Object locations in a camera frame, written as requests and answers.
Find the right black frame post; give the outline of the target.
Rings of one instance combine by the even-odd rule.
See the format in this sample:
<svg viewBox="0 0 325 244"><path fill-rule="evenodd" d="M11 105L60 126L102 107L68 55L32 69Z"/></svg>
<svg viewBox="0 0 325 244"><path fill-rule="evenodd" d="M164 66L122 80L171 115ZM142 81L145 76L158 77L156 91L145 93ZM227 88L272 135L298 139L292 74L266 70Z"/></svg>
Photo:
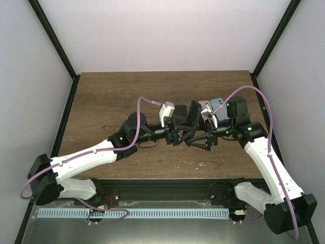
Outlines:
<svg viewBox="0 0 325 244"><path fill-rule="evenodd" d="M262 69L264 68L266 62L268 61L270 55L272 54L274 48L276 47L278 41L280 40L282 34L284 33L287 25L289 24L300 3L301 0L291 0L289 2L265 50L263 51L262 56L260 57L255 69L252 72L254 76L258 77L261 73Z"/></svg>

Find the left black frame post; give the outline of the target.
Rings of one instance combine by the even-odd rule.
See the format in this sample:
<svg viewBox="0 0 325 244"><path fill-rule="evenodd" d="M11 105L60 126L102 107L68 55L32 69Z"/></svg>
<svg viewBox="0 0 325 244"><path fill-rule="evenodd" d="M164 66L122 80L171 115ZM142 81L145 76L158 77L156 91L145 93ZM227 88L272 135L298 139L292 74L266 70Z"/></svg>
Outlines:
<svg viewBox="0 0 325 244"><path fill-rule="evenodd" d="M62 61L65 69L67 70L70 77L75 80L77 78L77 74L66 54L64 51L50 21L48 20L40 2L38 0L28 0L29 5L31 6L32 10L34 11L36 17L38 18L41 26L43 27L45 33L47 34L50 42L52 43L56 53L58 54L60 60Z"/></svg>

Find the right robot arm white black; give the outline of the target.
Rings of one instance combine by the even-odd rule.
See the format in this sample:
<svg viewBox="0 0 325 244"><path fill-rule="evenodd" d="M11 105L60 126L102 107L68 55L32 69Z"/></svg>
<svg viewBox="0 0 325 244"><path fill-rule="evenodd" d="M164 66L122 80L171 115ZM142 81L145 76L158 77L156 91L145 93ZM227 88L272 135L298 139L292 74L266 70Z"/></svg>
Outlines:
<svg viewBox="0 0 325 244"><path fill-rule="evenodd" d="M218 120L209 104L192 101L185 122L192 131L185 143L210 150L218 144L218 138L232 136L255 162L270 191L266 193L243 181L226 191L227 202L248 203L264 216L275 234L308 225L317 201L312 194L305 194L289 175L261 123L250 120L246 100L234 97L221 107L226 108L227 119Z"/></svg>

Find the magenta phone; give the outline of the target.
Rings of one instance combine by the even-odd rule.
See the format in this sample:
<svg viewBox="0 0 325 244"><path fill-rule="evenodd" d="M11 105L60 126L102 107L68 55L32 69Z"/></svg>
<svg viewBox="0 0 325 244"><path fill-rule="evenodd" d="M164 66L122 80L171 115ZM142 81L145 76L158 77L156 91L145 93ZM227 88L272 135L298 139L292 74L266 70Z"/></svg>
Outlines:
<svg viewBox="0 0 325 244"><path fill-rule="evenodd" d="M187 106L186 105L175 105L172 117L174 119L178 119L178 120L186 120Z"/></svg>

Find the beige phone case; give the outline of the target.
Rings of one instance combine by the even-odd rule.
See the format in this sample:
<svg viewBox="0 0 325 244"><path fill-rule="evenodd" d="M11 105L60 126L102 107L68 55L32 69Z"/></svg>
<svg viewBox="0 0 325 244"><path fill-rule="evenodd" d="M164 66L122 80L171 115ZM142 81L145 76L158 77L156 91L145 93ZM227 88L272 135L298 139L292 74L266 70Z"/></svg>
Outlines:
<svg viewBox="0 0 325 244"><path fill-rule="evenodd" d="M207 100L199 101L199 104L201 105L201 112L203 112L204 110L211 112L213 110L210 102Z"/></svg>

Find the black frame post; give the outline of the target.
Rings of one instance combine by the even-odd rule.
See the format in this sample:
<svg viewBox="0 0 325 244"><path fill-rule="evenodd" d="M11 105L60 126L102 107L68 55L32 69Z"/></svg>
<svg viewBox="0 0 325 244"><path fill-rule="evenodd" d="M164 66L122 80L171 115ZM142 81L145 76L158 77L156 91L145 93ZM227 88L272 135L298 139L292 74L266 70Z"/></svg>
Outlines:
<svg viewBox="0 0 325 244"><path fill-rule="evenodd" d="M289 2L265 50L263 51L262 56L260 57L255 69L252 72L254 76L258 77L261 73L262 69L264 68L266 62L268 61L270 55L272 54L274 48L276 47L278 41L280 40L282 34L284 33L287 25L289 24L300 3L301 0L291 0Z"/></svg>
<svg viewBox="0 0 325 244"><path fill-rule="evenodd" d="M60 60L62 61L65 69L67 70L70 77L75 80L77 78L77 74L66 54L64 51L50 21L48 20L40 2L38 0L28 0L29 5L31 6L32 10L34 11L36 17L38 18L41 26L43 27L45 33L47 34L50 42L52 43L56 53L58 54Z"/></svg>

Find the black phone case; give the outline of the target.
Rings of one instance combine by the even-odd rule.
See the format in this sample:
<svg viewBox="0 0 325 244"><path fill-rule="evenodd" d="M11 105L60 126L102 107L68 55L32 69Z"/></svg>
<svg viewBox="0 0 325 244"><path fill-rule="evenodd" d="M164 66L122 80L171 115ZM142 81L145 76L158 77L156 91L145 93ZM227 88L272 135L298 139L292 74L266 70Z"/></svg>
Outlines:
<svg viewBox="0 0 325 244"><path fill-rule="evenodd" d="M194 129L197 128L201 117L201 109L202 109L201 104L198 101L192 100L189 107L187 119L185 122L186 126Z"/></svg>

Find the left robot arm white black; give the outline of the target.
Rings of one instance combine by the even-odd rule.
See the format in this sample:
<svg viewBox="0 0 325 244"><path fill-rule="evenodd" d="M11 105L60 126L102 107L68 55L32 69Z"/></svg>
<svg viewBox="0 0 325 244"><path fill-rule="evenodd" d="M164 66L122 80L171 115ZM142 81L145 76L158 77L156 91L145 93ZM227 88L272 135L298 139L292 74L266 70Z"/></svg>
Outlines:
<svg viewBox="0 0 325 244"><path fill-rule="evenodd" d="M159 123L148 124L143 113L134 112L116 133L97 145L66 156L39 155L27 174L32 198L38 206L59 198L80 198L99 205L104 199L99 181L75 179L75 175L125 159L137 152L137 144L162 139L173 146L187 142L193 138L199 119L198 113L189 114L183 121L161 113Z"/></svg>

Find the light blue phone case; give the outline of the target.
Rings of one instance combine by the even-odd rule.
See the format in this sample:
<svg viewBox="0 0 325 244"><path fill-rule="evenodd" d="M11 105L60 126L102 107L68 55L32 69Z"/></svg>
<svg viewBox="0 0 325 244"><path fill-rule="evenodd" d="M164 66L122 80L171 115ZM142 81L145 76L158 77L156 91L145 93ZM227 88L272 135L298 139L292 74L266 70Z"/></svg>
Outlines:
<svg viewBox="0 0 325 244"><path fill-rule="evenodd" d="M218 120L228 119L227 107L226 107L226 105L223 105L223 103L224 103L224 100L222 98L216 98L216 99L210 100L210 104L211 104L213 110L216 110L217 108L219 108L221 106L221 108L215 113Z"/></svg>

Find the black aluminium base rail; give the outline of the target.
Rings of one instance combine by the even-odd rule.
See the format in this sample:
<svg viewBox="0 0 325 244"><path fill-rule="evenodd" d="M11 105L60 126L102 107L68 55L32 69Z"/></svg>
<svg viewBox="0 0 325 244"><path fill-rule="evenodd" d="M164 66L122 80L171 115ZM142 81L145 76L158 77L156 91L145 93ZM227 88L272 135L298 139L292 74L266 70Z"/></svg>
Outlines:
<svg viewBox="0 0 325 244"><path fill-rule="evenodd" d="M235 185L249 181L266 189L260 178L210 179L95 179L99 192L87 200L92 206L135 201L197 201L213 205L237 206L242 201L235 196Z"/></svg>

